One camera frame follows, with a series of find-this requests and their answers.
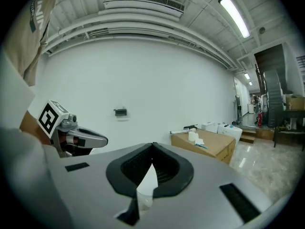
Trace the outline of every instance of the ceiling beam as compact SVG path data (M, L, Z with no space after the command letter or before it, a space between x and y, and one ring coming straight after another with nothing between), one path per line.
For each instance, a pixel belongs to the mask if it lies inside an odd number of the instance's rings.
M249 12L249 10L247 9L247 7L245 6L243 0L235 0L238 4L238 6L242 9L244 15L246 16L248 22L249 22L249 25L251 26L251 28L249 28L249 31L251 31L251 34L257 44L257 46L261 46L261 42L259 40L259 37L258 37L258 33L256 30L252 30L253 28L255 28L255 24L254 24L254 21L251 17L251 14Z

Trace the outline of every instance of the marble floor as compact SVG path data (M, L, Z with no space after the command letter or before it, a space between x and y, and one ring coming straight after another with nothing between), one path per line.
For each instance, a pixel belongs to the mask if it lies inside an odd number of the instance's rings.
M238 143L230 166L275 203L293 192L305 169L305 151L298 145L273 148L273 141L256 138L253 144Z

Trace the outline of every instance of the fluorescent light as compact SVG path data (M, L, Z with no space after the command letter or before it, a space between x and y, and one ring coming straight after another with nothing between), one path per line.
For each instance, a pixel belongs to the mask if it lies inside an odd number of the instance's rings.
M243 37L246 38L250 36L250 33L244 23L244 20L240 13L238 12L237 8L234 6L231 0L219 0L220 4L227 10L229 15L232 17L234 22L236 23L238 29L242 33Z

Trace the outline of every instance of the black slot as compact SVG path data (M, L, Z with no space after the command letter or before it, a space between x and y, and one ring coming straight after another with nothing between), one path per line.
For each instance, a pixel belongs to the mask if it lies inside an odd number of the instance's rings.
M260 215L256 207L241 193L241 191L232 183L219 187L226 198L230 201L236 212L242 218L244 223L253 220Z
M75 165L70 165L70 166L65 166L66 167L66 170L68 172L70 171L74 171L74 170L79 170L79 169L83 169L83 168L86 168L88 167L89 165L87 163L79 163L79 164L75 164Z

